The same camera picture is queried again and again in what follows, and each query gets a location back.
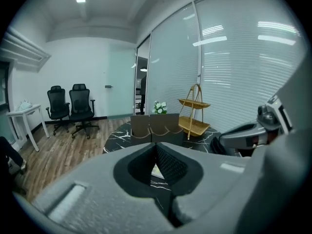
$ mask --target white flowers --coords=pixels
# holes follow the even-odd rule
[[[167,113],[167,103],[159,103],[158,100],[154,102],[154,108],[152,110],[153,114],[166,114]]]

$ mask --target chair base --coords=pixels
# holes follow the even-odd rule
[[[75,135],[74,135],[75,133],[77,133],[80,130],[84,129],[85,132],[86,132],[86,135],[87,135],[87,139],[90,139],[90,134],[89,134],[89,132],[87,132],[87,128],[89,128],[89,127],[97,127],[99,129],[99,126],[92,125],[90,121],[82,121],[81,125],[76,126],[76,130],[73,133],[71,133],[72,134],[72,138],[75,138]]]
[[[55,131],[56,131],[57,129],[59,129],[61,126],[64,127],[64,128],[66,129],[66,132],[69,133],[69,131],[68,131],[68,123],[67,123],[67,122],[64,122],[62,119],[60,119],[60,120],[59,120],[59,123],[57,123],[57,124],[54,125],[53,135],[56,134]]]

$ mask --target doorway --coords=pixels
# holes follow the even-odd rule
[[[150,37],[145,39],[145,41],[137,49],[137,59],[136,59],[136,92],[135,92],[135,115],[145,115],[146,114],[146,80],[147,80],[147,68],[148,60],[150,57]]]

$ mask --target wooden floor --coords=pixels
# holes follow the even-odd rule
[[[69,133],[64,128],[59,128],[53,136],[54,125],[47,125],[50,138],[45,136],[43,127],[34,133],[34,139],[39,147],[36,152],[30,140],[23,146],[20,155],[27,161],[27,172],[17,175],[16,183],[27,191],[25,196],[32,201],[48,184],[68,172],[82,161],[102,154],[104,144],[109,135],[130,118],[92,121],[93,125],[100,126],[90,128],[90,139],[87,139],[85,131],[81,130],[72,139],[71,132],[76,128],[70,124]]]

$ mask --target mesh backrest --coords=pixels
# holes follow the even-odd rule
[[[65,105],[65,89],[58,88],[48,91],[51,113],[60,112],[66,109]]]
[[[91,111],[89,106],[90,90],[71,90],[69,91],[70,100],[72,102],[72,113],[84,113]]]
[[[73,85],[73,90],[86,90],[86,85],[85,84],[74,84]]]

